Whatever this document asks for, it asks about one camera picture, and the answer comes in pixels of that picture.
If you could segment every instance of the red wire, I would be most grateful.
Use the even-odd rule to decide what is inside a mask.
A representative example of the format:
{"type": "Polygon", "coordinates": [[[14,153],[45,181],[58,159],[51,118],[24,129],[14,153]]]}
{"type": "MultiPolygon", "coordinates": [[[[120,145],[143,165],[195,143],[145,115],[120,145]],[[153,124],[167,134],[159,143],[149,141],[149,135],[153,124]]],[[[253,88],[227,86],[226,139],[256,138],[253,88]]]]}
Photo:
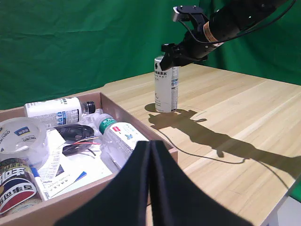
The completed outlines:
{"type": "Polygon", "coordinates": [[[94,143],[94,142],[79,142],[79,143],[73,143],[73,145],[80,145],[80,144],[86,144],[86,145],[100,145],[100,143],[94,143]]]}

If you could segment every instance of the pen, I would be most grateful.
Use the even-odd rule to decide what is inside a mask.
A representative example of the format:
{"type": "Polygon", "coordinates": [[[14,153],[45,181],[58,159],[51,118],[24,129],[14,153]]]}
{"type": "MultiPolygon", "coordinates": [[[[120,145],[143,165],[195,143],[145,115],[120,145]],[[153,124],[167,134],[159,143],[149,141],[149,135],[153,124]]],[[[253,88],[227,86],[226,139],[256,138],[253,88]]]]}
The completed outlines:
{"type": "Polygon", "coordinates": [[[30,169],[32,170],[32,174],[34,176],[35,184],[36,184],[37,190],[38,190],[38,192],[41,196],[41,199],[43,201],[47,201],[49,198],[48,198],[46,189],[43,185],[42,179],[41,179],[37,169],[34,168],[34,167],[31,167],[30,169]]]}

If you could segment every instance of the paper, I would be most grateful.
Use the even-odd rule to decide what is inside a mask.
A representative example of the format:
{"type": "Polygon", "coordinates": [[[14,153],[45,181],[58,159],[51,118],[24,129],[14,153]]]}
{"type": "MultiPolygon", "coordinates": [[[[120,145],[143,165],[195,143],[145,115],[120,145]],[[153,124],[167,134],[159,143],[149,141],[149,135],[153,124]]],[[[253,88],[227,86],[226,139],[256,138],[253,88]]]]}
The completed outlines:
{"type": "Polygon", "coordinates": [[[49,147],[49,158],[38,170],[42,181],[52,180],[56,176],[65,140],[56,129],[53,129],[47,130],[47,142],[49,147]]]}
{"type": "Polygon", "coordinates": [[[92,145],[90,147],[90,150],[94,151],[96,156],[94,156],[88,150],[75,155],[68,156],[68,159],[77,167],[81,168],[84,172],[86,172],[87,175],[81,178],[80,180],[76,181],[66,189],[62,190],[54,197],[75,190],[79,187],[88,185],[92,182],[95,182],[112,174],[112,172],[108,169],[108,167],[103,163],[103,161],[100,158],[100,146],[92,145]]]}
{"type": "Polygon", "coordinates": [[[52,198],[55,194],[72,185],[76,179],[85,176],[86,173],[71,162],[66,156],[60,154],[59,168],[52,180],[43,180],[47,195],[52,198]]]}

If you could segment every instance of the wood grain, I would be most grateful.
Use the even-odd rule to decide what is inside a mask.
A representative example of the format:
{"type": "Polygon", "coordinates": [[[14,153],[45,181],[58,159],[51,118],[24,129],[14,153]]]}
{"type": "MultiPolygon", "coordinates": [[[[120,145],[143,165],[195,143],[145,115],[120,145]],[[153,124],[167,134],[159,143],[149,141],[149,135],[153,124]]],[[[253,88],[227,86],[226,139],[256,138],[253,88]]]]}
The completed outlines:
{"type": "MultiPolygon", "coordinates": [[[[175,113],[154,111],[153,73],[98,90],[199,155],[179,152],[179,166],[212,198],[261,225],[301,173],[301,87],[200,65],[179,72],[175,113]]],[[[150,207],[147,213],[151,225],[150,207]]]]}

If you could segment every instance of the clear tape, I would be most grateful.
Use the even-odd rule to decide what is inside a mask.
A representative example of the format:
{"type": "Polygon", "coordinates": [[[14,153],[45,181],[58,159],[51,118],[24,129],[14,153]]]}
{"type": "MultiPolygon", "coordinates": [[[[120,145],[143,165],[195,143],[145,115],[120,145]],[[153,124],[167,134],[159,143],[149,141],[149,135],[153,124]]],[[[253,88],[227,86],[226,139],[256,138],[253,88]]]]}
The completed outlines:
{"type": "Polygon", "coordinates": [[[19,158],[39,169],[48,157],[47,132],[39,120],[19,117],[0,122],[0,161],[19,158]]]}

